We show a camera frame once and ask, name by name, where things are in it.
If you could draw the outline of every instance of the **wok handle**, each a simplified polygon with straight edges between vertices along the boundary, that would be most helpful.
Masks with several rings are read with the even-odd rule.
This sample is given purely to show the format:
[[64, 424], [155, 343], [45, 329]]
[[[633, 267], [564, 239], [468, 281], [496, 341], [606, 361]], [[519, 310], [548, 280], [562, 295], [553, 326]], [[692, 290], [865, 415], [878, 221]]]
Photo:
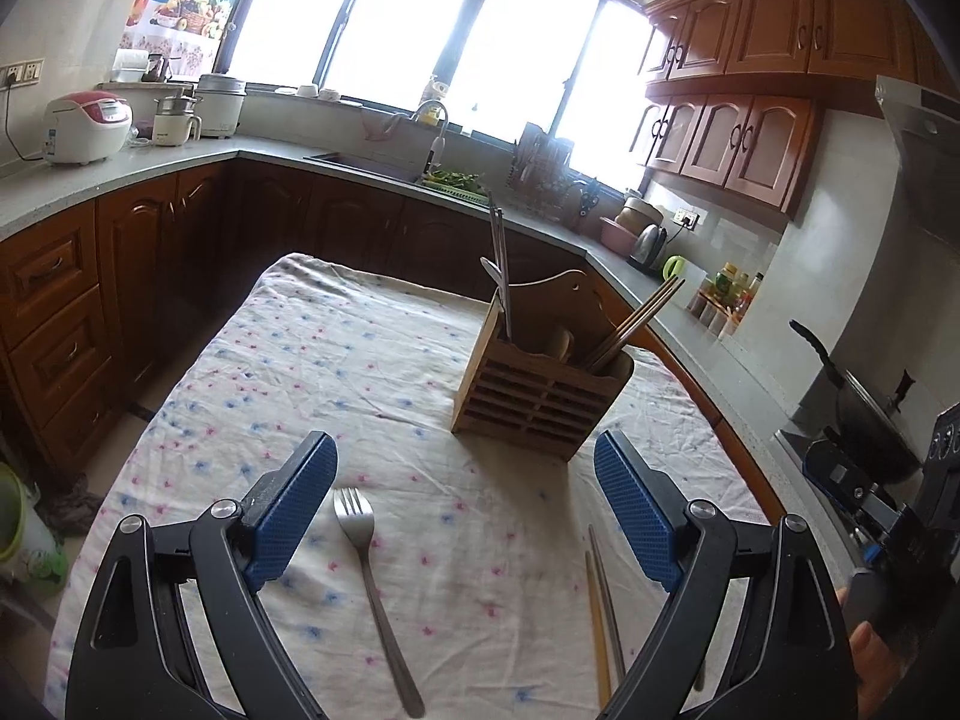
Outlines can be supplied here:
[[803, 338], [804, 341], [813, 346], [813, 350], [817, 353], [817, 356], [820, 358], [820, 362], [824, 364], [824, 370], [827, 372], [827, 379], [834, 386], [843, 386], [844, 378], [843, 374], [837, 370], [837, 366], [833, 364], [833, 360], [830, 360], [830, 353], [827, 351], [827, 348], [823, 345], [822, 341], [817, 338], [813, 331], [808, 327], [805, 327], [800, 322], [797, 322], [795, 319], [790, 319], [790, 329], [793, 330], [798, 336]]
[[888, 416], [891, 413], [899, 411], [899, 405], [904, 402], [906, 394], [910, 391], [911, 386], [916, 384], [916, 379], [913, 378], [906, 370], [904, 370], [904, 376], [901, 377], [901, 382], [896, 385], [896, 390], [894, 391], [894, 396], [890, 398], [890, 410]]

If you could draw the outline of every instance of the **green vegetables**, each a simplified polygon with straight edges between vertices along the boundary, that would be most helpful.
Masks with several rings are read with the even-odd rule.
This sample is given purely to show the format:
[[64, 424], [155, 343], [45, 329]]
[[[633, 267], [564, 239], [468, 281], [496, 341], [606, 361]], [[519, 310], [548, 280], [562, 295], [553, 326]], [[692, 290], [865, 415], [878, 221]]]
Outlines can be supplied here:
[[481, 186], [479, 175], [467, 175], [454, 170], [432, 170], [427, 174], [427, 180], [436, 181], [438, 184], [453, 187], [462, 191], [472, 191], [474, 194], [483, 194], [487, 196], [487, 190]]

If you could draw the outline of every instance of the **kitchen counter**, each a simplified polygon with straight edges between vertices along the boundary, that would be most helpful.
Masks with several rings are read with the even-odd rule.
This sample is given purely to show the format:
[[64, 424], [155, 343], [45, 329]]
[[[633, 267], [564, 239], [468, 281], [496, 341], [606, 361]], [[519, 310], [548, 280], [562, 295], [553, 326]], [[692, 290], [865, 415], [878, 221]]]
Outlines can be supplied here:
[[[103, 162], [87, 166], [57, 166], [45, 162], [23, 167], [0, 179], [0, 240], [16, 234], [56, 212], [107, 191], [121, 189], [168, 172], [243, 157], [299, 170], [331, 175], [392, 191], [486, 218], [485, 209], [461, 202], [423, 187], [390, 178], [321, 164], [304, 157], [323, 153], [316, 146], [299, 146], [263, 138], [236, 136], [224, 140], [200, 140], [178, 148], [143, 146], [125, 148]], [[655, 279], [631, 268], [625, 260], [597, 241], [575, 234], [519, 210], [504, 209], [507, 226], [584, 256], [632, 306], [648, 298], [658, 285]], [[824, 505], [803, 479], [774, 433], [791, 429], [790, 418], [757, 383], [731, 352], [717, 341], [682, 305], [670, 303], [656, 315], [652, 328], [690, 375], [702, 386], [750, 451], [771, 487], [789, 512], [804, 517], [824, 551], [824, 561], [835, 584], [842, 584], [853, 570], [853, 561]]]

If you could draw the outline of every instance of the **sink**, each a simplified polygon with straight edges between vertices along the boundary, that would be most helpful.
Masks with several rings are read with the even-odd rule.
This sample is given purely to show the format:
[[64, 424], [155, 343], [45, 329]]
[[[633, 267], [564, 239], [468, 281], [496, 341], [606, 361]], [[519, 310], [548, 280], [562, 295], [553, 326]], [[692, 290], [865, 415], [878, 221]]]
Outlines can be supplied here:
[[377, 162], [373, 159], [355, 157], [352, 154], [315, 154], [314, 156], [304, 157], [304, 159], [310, 160], [311, 162], [318, 162], [322, 165], [340, 165], [342, 167], [349, 167], [351, 170], [368, 172], [371, 175], [382, 175], [387, 178], [392, 178], [395, 181], [402, 181], [405, 184], [413, 184], [419, 178], [419, 173], [411, 173], [410, 170], [404, 167], [395, 167], [383, 162]]

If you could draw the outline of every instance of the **white rice cooker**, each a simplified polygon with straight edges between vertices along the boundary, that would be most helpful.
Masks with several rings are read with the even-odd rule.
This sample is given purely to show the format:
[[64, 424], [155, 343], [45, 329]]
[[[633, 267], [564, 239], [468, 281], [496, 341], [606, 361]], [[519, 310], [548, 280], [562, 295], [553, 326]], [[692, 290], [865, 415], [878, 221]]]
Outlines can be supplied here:
[[86, 165], [117, 153], [127, 141], [133, 113], [110, 92], [74, 92], [47, 103], [43, 116], [43, 158]]
[[237, 129], [240, 109], [247, 96], [247, 83], [219, 73], [200, 76], [196, 96], [196, 113], [203, 119], [205, 138], [229, 138]]

